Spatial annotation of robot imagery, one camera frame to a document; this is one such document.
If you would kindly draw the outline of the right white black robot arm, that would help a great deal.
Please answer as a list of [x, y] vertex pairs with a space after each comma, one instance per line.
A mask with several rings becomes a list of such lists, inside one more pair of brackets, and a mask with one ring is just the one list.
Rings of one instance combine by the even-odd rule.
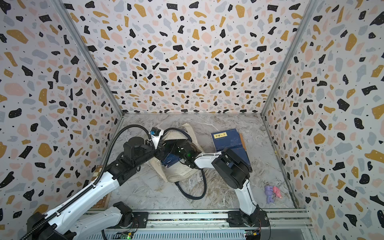
[[181, 158], [182, 164], [191, 169], [214, 169], [224, 182], [235, 190], [240, 204], [241, 220], [231, 222], [253, 227], [258, 224], [260, 207], [254, 199], [250, 186], [250, 167], [233, 150], [205, 154], [189, 140], [175, 140], [170, 153]]

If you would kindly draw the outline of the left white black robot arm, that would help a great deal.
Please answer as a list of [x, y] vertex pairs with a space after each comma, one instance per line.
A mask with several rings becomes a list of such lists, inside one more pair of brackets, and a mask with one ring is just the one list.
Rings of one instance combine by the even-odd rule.
[[81, 219], [104, 196], [122, 186], [135, 175], [139, 166], [153, 157], [162, 157], [164, 147], [160, 136], [150, 141], [141, 137], [131, 138], [124, 144], [124, 152], [108, 166], [103, 166], [99, 176], [66, 202], [45, 214], [35, 213], [27, 221], [24, 240], [84, 240], [109, 227], [138, 228], [140, 222], [123, 202], [107, 210]]

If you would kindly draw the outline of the cream canvas tote bag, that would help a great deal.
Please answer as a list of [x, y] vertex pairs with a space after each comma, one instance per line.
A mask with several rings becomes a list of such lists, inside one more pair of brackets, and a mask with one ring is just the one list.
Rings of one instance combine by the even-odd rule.
[[[181, 133], [181, 131], [184, 131], [186, 134], [188, 134], [191, 139], [192, 143], [197, 147], [197, 150], [200, 152], [204, 152], [202, 147], [199, 145], [197, 136], [195, 131], [193, 130], [192, 126], [189, 123], [184, 123], [181, 127], [177, 128], [176, 130], [170, 130], [169, 132], [165, 133], [165, 140], [179, 140], [186, 138], [185, 134]], [[161, 161], [152, 158], [149, 160], [148, 165], [151, 166], [151, 168], [157, 172], [157, 174], [166, 182], [166, 183], [176, 183], [176, 182], [181, 182], [183, 180], [189, 179], [191, 176], [194, 174], [197, 174], [200, 172], [197, 169], [191, 169], [190, 167], [183, 165], [181, 162], [174, 163], [172, 166], [169, 168], [165, 167], [162, 165]], [[200, 200], [205, 197], [206, 192], [207, 192], [207, 180], [206, 180], [206, 175], [205, 173], [201, 173], [203, 177], [203, 193], [201, 196], [192, 196], [190, 194], [187, 194], [184, 192], [184, 190], [181, 188], [181, 186], [178, 186], [179, 191], [187, 198], [190, 200]]]

